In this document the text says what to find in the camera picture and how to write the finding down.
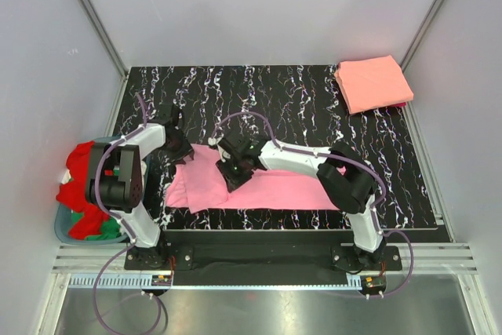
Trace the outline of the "pink t shirt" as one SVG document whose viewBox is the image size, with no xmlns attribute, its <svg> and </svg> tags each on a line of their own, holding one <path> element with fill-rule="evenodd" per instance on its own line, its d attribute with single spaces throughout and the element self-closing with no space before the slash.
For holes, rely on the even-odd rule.
<svg viewBox="0 0 502 335">
<path fill-rule="evenodd" d="M 252 179 L 233 192 L 216 167 L 218 153 L 206 145 L 194 146 L 195 158 L 176 166 L 165 204 L 204 209 L 335 210 L 321 183 L 314 177 L 281 170 L 257 170 Z"/>
</svg>

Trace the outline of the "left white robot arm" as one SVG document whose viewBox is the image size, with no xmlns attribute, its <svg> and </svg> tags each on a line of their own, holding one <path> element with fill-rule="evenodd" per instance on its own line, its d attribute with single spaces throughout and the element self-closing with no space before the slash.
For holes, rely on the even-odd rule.
<svg viewBox="0 0 502 335">
<path fill-rule="evenodd" d="M 142 251 L 142 260 L 154 269 L 169 261 L 169 250 L 160 244 L 160 228 L 143 204 L 142 162 L 152 152 L 163 151 L 170 165 L 184 164 L 194 149 L 179 126 L 180 107 L 173 105 L 166 119 L 153 119 L 112 142 L 96 142 L 90 149 L 85 200 L 117 220 L 131 243 Z"/>
</svg>

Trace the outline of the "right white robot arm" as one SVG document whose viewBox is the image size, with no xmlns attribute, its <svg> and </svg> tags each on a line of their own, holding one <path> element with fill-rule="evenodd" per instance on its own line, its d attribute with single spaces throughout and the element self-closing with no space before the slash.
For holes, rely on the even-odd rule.
<svg viewBox="0 0 502 335">
<path fill-rule="evenodd" d="M 229 141 L 211 138 L 209 146 L 218 150 L 220 171 L 229 192 L 251 180 L 257 170 L 282 170 L 317 179 L 327 198 L 347 214 L 354 235 L 356 260 L 365 269 L 374 269 L 384 260 L 384 236 L 372 215 L 376 198 L 373 171 L 348 146 L 305 147 L 271 137 Z"/>
</svg>

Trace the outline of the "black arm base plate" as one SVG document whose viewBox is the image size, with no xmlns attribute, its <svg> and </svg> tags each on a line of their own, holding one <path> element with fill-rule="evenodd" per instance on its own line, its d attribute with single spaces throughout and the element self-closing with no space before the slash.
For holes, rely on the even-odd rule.
<svg viewBox="0 0 502 335">
<path fill-rule="evenodd" d="M 125 269 L 190 271 L 206 265 L 313 264 L 341 271 L 401 271 L 398 248 L 382 242 L 369 254 L 355 246 L 350 230 L 196 231 L 161 233 L 162 254 L 150 257 L 133 249 Z"/>
</svg>

